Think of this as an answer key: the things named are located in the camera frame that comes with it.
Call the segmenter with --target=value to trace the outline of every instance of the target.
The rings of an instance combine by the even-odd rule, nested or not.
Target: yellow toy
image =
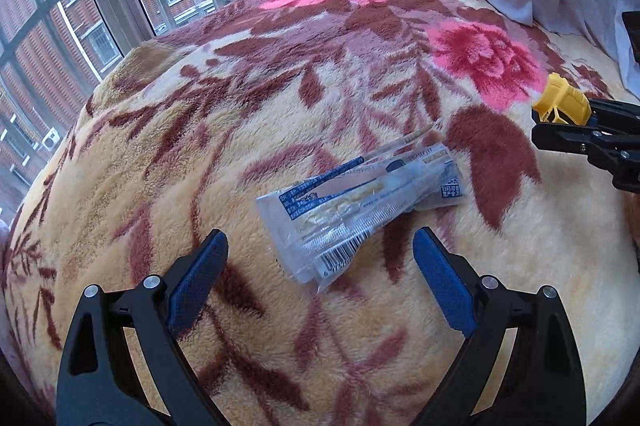
[[[532,108],[543,123],[586,125],[591,117],[586,96],[555,72],[549,74],[545,90]]]

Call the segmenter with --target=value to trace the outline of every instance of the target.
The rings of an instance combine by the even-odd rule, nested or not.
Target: blue pad
[[[205,240],[198,258],[169,296],[166,326],[174,338],[195,323],[225,267],[227,254],[226,235],[219,231],[208,242]]]
[[[424,229],[414,235],[414,258],[449,326],[468,338],[476,330],[473,298]]]

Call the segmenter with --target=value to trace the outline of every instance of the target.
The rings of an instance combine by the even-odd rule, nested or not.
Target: blanket
[[[478,273],[558,289],[593,418],[640,345],[640,278],[610,175],[530,142],[530,103],[550,72],[590,96],[633,100],[603,51],[520,26],[485,0],[237,0],[133,50],[12,227],[3,289],[38,402],[54,413],[85,286],[133,287],[219,228],[228,264],[180,346],[231,424],[409,424],[463,341],[412,258],[415,230],[431,226]],[[278,266],[255,198],[437,119],[442,135],[424,141],[452,150],[468,200],[402,215],[326,294],[305,298]]]

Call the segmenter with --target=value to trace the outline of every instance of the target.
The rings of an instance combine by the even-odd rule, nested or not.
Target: clear plastic bag
[[[364,240],[398,215],[462,202],[466,183],[449,150],[441,143],[408,146],[425,132],[257,199],[280,264],[312,294],[335,281]]]

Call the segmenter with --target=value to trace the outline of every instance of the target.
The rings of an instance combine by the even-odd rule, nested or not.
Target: metal pin
[[[550,298],[550,299],[558,296],[558,292],[556,291],[556,289],[554,289],[550,285],[547,285],[546,287],[543,288],[542,294],[544,294],[547,298]]]
[[[487,289],[498,289],[498,281],[493,276],[482,277],[482,285]]]
[[[98,286],[97,285],[89,285],[84,289],[84,295],[87,298],[93,298],[96,294],[98,294]]]
[[[145,278],[145,281],[143,282],[143,285],[147,289],[155,289],[156,287],[158,287],[158,285],[160,285],[160,277],[156,275],[147,276]]]

